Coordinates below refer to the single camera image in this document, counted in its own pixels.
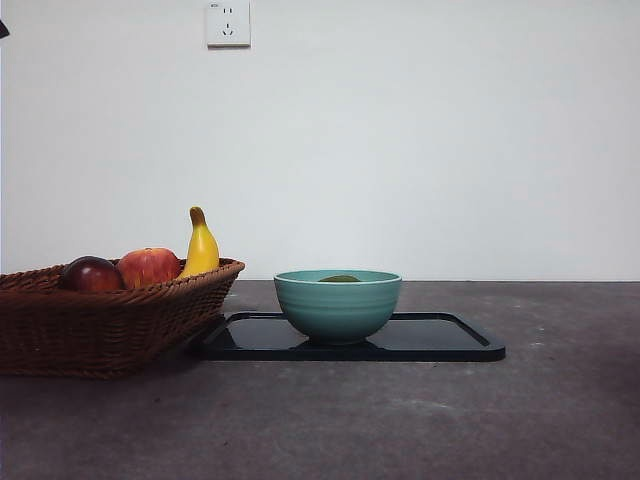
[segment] black tray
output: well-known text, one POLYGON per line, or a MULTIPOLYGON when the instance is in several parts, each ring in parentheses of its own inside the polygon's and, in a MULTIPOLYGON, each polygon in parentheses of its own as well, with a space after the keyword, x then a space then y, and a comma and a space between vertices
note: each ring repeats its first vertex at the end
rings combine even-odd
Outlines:
POLYGON ((240 312, 195 337, 189 351, 203 360, 378 360, 490 362, 505 346, 480 327, 449 313, 394 313, 365 341, 317 345, 283 313, 240 312))

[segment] ceramic bowl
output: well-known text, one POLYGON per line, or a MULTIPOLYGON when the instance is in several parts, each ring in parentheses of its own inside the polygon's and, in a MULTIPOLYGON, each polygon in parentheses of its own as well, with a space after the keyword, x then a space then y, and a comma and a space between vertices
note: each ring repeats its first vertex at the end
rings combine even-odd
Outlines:
POLYGON ((313 342, 363 341, 391 317, 402 278, 370 270, 300 270, 274 276, 280 308, 291 325, 313 342), (359 282, 321 282, 350 275, 359 282))

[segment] basket rim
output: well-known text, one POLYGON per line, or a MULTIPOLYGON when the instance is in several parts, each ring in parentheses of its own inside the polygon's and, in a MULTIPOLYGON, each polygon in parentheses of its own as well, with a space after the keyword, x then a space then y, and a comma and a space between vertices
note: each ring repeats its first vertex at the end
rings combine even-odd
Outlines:
MULTIPOLYGON (((245 268, 245 264, 239 260, 232 258, 220 258, 220 266, 215 270, 204 272, 198 275, 193 275, 185 278, 175 278, 162 283, 156 283, 145 287, 122 289, 122 290, 110 290, 103 292, 76 292, 72 290, 63 289, 20 289, 20 288, 0 288, 0 300, 10 302, 11 298, 21 299, 33 299, 36 301, 43 301, 50 299, 55 304, 60 304, 64 300, 69 300, 74 303, 83 303, 86 300, 87 304, 93 306, 98 305, 121 305, 123 303, 137 303, 136 300, 144 300, 149 296, 154 298, 162 297, 163 295, 177 295, 181 292, 187 293, 188 291, 196 288, 201 288, 208 285, 213 285, 221 281, 225 281, 230 278, 235 278, 245 268)), ((0 275, 0 279, 8 278, 12 276, 21 275, 37 275, 38 273, 52 272, 57 269, 62 269, 65 264, 54 265, 51 267, 29 270, 25 272, 16 272, 10 274, 0 275)))

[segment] bowl rim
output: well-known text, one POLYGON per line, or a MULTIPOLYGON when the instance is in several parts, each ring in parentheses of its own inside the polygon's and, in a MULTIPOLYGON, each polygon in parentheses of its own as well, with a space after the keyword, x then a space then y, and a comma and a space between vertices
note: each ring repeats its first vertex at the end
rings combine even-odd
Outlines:
POLYGON ((385 272, 382 270, 364 270, 362 268, 317 268, 317 269, 307 269, 307 270, 291 270, 288 272, 281 272, 273 276, 274 281, 286 282, 286 283, 303 283, 309 285, 333 285, 333 286, 342 286, 348 288, 363 286, 363 285, 378 285, 384 283, 395 283, 402 281, 402 276, 395 272, 385 272), (371 280, 371 281, 359 281, 359 282, 320 282, 320 281, 311 281, 311 280, 294 280, 292 278, 282 278, 282 275, 287 274, 295 274, 295 273, 308 273, 308 272, 351 272, 357 275, 358 272, 367 272, 367 273, 382 273, 384 275, 393 275, 394 278, 390 278, 388 280, 371 280))

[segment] red apple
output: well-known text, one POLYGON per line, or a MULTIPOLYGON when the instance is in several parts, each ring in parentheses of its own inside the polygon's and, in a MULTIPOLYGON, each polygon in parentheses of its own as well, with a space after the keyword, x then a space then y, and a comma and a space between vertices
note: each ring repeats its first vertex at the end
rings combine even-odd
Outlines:
POLYGON ((180 260, 168 248, 143 248, 127 253, 117 263, 127 288, 173 280, 180 274, 180 260))
POLYGON ((62 269, 60 288, 79 292, 122 290, 124 284, 116 267, 109 260, 87 255, 76 258, 62 269))

